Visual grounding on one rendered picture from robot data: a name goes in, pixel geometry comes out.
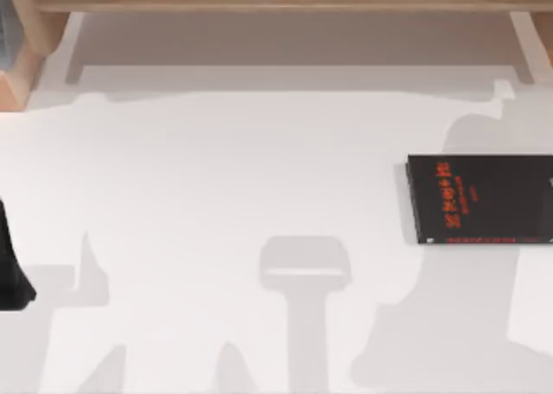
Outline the black book with red lettering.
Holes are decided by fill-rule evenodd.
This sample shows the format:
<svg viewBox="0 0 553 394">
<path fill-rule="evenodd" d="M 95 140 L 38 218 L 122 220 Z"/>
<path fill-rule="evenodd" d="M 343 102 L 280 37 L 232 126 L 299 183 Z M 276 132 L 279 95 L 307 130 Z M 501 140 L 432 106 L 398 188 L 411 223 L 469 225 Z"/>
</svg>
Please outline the black book with red lettering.
<svg viewBox="0 0 553 394">
<path fill-rule="evenodd" d="M 553 155 L 410 155 L 421 245 L 553 244 Z"/>
</svg>

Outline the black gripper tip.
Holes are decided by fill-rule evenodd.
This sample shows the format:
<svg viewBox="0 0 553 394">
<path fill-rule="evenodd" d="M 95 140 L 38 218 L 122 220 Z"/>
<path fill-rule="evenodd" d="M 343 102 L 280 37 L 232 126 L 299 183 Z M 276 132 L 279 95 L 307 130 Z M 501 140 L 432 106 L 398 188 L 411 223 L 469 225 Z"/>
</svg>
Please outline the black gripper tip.
<svg viewBox="0 0 553 394">
<path fill-rule="evenodd" d="M 16 258 L 5 207 L 0 200 L 0 312 L 24 310 L 35 298 L 35 288 Z"/>
</svg>

